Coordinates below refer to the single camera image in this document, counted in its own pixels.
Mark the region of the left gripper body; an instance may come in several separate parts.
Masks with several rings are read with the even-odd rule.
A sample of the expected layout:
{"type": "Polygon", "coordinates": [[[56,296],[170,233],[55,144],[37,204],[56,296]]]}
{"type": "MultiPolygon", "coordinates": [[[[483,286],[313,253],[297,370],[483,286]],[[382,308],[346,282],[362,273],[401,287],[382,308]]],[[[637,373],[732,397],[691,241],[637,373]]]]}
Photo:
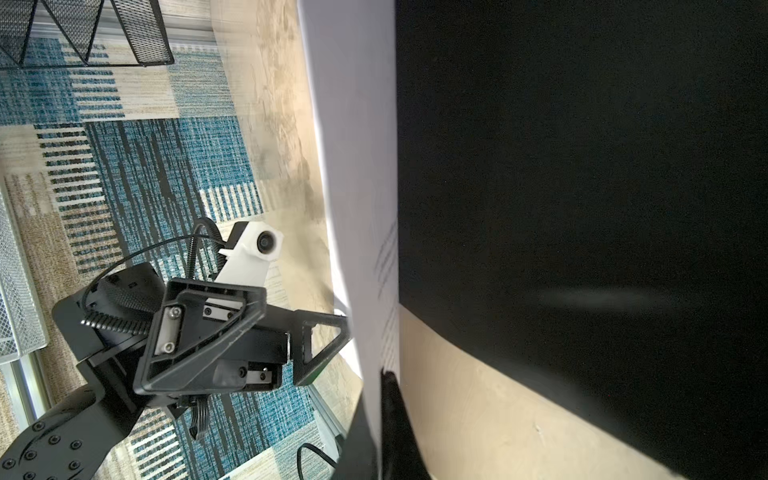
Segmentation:
{"type": "Polygon", "coordinates": [[[149,396],[276,390],[288,335],[266,327],[263,287],[172,279],[155,314],[134,378],[149,396]]]}

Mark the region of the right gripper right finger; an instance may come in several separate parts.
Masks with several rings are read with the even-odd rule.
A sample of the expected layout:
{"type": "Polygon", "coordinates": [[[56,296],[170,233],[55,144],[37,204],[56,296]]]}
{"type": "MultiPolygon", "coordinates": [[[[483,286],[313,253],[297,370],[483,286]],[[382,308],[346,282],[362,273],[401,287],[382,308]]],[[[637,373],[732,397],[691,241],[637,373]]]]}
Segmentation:
{"type": "Polygon", "coordinates": [[[382,372],[381,395],[382,478],[430,480],[394,372],[382,372]]]}

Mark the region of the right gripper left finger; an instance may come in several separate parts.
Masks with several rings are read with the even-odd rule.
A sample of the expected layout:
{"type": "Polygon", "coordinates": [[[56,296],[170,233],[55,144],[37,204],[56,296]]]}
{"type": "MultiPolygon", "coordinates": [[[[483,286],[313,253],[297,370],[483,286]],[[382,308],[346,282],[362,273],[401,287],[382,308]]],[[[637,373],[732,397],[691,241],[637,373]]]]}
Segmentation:
{"type": "Polygon", "coordinates": [[[360,396],[332,480],[378,480],[378,453],[360,396]]]}

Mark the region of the orange black file folder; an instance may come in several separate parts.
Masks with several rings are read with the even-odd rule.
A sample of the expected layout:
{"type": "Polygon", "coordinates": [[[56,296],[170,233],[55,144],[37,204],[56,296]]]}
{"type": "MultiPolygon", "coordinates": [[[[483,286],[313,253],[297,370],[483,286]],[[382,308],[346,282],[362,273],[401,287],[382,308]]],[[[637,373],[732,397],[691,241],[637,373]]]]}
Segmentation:
{"type": "Polygon", "coordinates": [[[399,291],[691,479],[767,475],[767,5],[399,1],[399,291]]]}

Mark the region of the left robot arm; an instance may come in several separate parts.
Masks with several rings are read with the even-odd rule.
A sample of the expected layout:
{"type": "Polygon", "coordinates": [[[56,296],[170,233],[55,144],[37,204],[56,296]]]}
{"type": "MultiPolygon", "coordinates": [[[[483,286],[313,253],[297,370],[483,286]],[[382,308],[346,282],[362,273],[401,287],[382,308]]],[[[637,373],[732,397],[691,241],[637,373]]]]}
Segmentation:
{"type": "MultiPolygon", "coordinates": [[[[76,360],[54,326],[55,301],[87,283],[69,265],[45,261],[31,268],[42,303],[49,344],[40,352],[52,403],[84,385],[76,360]]],[[[276,393],[216,397],[211,429],[201,441],[190,438],[190,414],[170,420],[148,409],[131,434],[106,457],[98,479],[294,479],[296,450],[304,442],[329,449],[329,422],[313,395],[286,378],[276,393]]]]}

